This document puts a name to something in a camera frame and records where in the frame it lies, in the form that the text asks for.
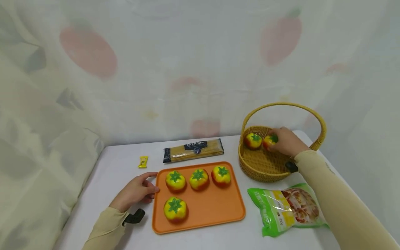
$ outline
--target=plastic bag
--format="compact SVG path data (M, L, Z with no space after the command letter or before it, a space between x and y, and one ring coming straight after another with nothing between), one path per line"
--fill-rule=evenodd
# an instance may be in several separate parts
M306 183L285 190L249 188L247 192L260 209L263 237L277 237L291 227L327 226L314 191Z

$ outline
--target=beige sleeve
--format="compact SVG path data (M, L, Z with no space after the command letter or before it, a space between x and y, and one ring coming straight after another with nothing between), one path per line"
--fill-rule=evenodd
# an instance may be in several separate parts
M315 151L295 158L342 250L400 249L379 220Z
M128 212L121 213L115 208L106 208L89 235L82 250L113 250L125 232L122 222Z

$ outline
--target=woven basket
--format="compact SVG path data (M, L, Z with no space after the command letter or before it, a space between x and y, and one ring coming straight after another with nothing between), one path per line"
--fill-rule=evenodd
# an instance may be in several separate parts
M310 146L310 149L317 150L321 146L326 135L326 125L322 117L317 112L315 112L310 108L307 108L306 106L290 102L274 102L256 108L255 110L250 112L243 121L242 133L240 135L239 149L238 149L239 162L240 162L240 167L247 176L261 182L275 182L278 180L282 180L288 175L290 175L289 170L285 167L285 163L290 161L289 156L285 156L279 152L274 152L274 153L269 152L265 150L263 147L261 147L258 150L251 150L248 149L243 143L244 137L249 133L255 133L261 136L262 138L264 138L267 135L268 131L271 128L264 126L251 126L246 128L246 124L249 121L250 117L257 111L266 107L277 106L277 105L287 105L287 106L295 106L302 108L313 114L318 119L318 121L321 124L321 133L318 139Z

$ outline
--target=spaghetti package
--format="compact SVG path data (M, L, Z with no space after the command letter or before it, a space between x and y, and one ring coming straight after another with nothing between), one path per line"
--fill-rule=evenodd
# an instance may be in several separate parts
M306 183L282 191L249 188L247 192L260 209L263 237L277 237L291 227L328 226L314 191Z
M186 145L165 148L163 163L179 162L181 160L191 160L224 153L221 139L189 143Z

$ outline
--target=tabletop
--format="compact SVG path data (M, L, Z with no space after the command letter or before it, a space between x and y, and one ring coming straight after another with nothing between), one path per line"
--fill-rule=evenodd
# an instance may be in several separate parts
M295 134L307 145L311 140L302 131ZM54 250L81 249L100 212L102 212L116 194L132 178L144 172L157 172L165 168L175 168L209 162L229 162L236 176L243 202L246 207L246 217L239 222L209 226L193 230L158 235L152 229L153 203L138 204L131 208L134 213L138 208L146 212L139 224L127 225L126 233L116 250L123 249L163 249L175 250L211 250L211 249L304 249L304 250L337 250L340 249L333 234L326 227L291 228L279 237L262 237L263 227L259 209L247 194L248 188L263 188L282 190L304 182L299 173L293 173L287 178L274 183L261 183L250 179L240 169L238 145L240 136L224 136L221 138L225 153L201 159L187 160L163 164L164 148L170 148L187 143L210 138L180 140L170 142L154 142L106 147L101 153L93 172L86 183L81 196L74 207L71 217L66 223ZM147 168L139 169L139 157L148 156ZM339 175L336 169L325 159L332 171Z

